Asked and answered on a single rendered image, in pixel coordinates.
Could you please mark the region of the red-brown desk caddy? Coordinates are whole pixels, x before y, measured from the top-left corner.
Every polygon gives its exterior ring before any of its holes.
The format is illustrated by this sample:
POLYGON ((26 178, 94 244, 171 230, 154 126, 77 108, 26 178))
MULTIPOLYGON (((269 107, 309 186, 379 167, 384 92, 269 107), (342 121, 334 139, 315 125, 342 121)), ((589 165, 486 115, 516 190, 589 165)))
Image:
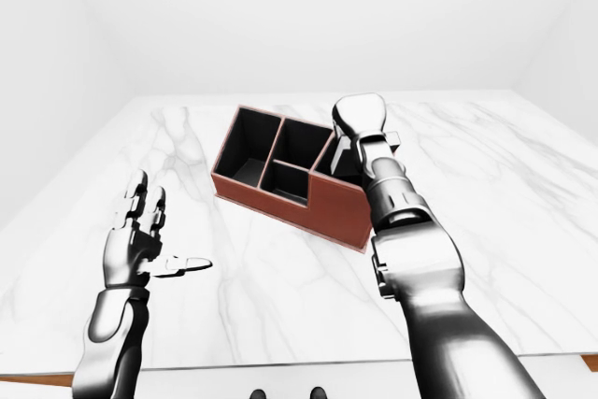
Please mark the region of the red-brown desk caddy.
POLYGON ((361 181, 336 178, 332 128, 239 107, 211 177, 217 195, 364 252, 372 229, 361 181))

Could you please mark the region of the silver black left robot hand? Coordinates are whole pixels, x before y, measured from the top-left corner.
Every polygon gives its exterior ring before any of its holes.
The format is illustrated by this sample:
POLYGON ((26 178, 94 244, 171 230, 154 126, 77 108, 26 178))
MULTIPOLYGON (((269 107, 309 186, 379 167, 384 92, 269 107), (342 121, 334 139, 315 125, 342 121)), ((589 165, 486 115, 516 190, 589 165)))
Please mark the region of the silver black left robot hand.
POLYGON ((161 254, 165 202, 164 188, 158 186, 149 192, 147 173, 136 170, 107 236, 103 269, 108 288, 144 287, 151 277, 181 277, 213 266, 205 258, 161 254))

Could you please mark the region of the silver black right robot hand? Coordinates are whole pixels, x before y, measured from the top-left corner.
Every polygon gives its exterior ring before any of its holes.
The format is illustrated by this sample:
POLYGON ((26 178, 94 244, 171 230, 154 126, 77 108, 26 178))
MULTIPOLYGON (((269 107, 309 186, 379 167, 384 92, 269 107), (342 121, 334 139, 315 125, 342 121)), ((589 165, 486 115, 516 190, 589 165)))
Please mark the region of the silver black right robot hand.
POLYGON ((347 95, 339 99, 332 110, 335 137, 347 140, 355 157, 363 158, 362 144, 384 141, 391 151, 401 145, 397 132, 383 130, 387 117, 386 103, 377 93, 347 95))

